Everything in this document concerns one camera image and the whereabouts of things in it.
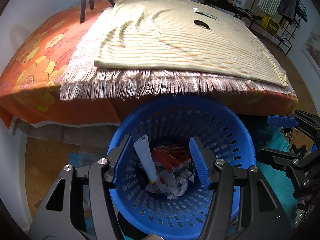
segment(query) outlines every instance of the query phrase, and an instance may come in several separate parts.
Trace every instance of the framed picture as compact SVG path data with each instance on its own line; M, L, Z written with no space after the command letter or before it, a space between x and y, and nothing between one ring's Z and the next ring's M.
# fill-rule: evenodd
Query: framed picture
M320 23L313 28L301 50L320 77Z

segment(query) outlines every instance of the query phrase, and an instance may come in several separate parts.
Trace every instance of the hanging clothes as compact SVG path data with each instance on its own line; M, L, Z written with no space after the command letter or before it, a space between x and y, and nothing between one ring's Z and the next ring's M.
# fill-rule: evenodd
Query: hanging clothes
M296 12L296 4L299 3L298 0L281 0L278 14L282 15L289 24L292 24Z

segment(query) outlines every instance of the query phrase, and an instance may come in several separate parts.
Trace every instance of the clothing rack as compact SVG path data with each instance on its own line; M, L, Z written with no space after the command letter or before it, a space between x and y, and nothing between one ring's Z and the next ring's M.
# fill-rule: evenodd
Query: clothing rack
M298 1L299 1L299 4L301 4L301 6L302 6L303 11L305 12L305 11L306 11L306 7L303 5L303 3L301 2L301 0L298 0ZM252 3L251 8L250 8L250 11L252 10L253 6L255 5L255 2L256 2L256 0L253 0L253 3ZM301 18L299 15L297 15L297 16L298 16L298 18L299 18L298 25L300 25L300 22L301 22L301 19L302 19L302 18ZM257 22L251 21L250 26L248 27L250 30L251 30L251 27L252 27L253 24L256 24L256 25L260 26L259 24L257 24ZM278 48L280 51L282 51L282 52L284 53L284 56L287 56L288 53L290 52L291 48L292 48L292 44L291 44L291 42L290 42L290 39L291 39L291 38L294 38L294 33L295 33L295 31L298 29L298 26L296 25L296 26L295 26L295 29L294 29L292 32L290 32L290 31L288 30L289 25L290 25L289 22L287 22L286 27L284 28L284 31L283 31L283 33L281 34L281 36L274 35L274 34L270 33L273 37L275 37L276 39L279 40L279 43L278 43L278 44L274 43L273 41L271 41L270 39L268 39L266 36L263 36L262 34L254 31L254 30L251 30L251 31L252 31L256 36L261 37L262 39L266 40L266 41L269 42L271 45L275 46L275 47ZM289 34L289 37L288 37L288 38L284 37L284 34L285 34L285 33ZM280 45L281 45L281 44L284 44L284 45L288 48L288 50L287 50L286 52L284 52L284 51L280 48Z

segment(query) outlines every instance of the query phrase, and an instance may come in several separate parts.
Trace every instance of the blanket fringe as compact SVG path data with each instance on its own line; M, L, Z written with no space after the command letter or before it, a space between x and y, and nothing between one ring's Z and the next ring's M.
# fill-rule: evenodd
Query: blanket fringe
M193 71L92 68L90 72L67 70L63 80L60 87L60 100L63 101L215 91L268 91L296 96L291 85L282 88L260 81Z

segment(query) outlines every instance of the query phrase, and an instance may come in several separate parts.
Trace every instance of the metal screw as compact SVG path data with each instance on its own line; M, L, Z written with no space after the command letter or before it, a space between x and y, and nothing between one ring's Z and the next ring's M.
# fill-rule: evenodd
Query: metal screw
M223 165L223 164L225 164L226 162L224 161L224 159L216 159L216 163L217 163L218 165Z
M64 166L63 168L65 171L70 171L72 169L72 165L71 164L67 164L66 166Z
M302 182L302 184L303 184L303 186L305 186L305 187L307 187L308 185L309 185L309 180L308 179L305 179L303 182Z
M252 172L257 172L259 170L259 168L257 166L250 166L250 170Z
M108 159L106 158L101 158L100 160L98 160L98 163L101 164L101 165L104 165L108 162Z

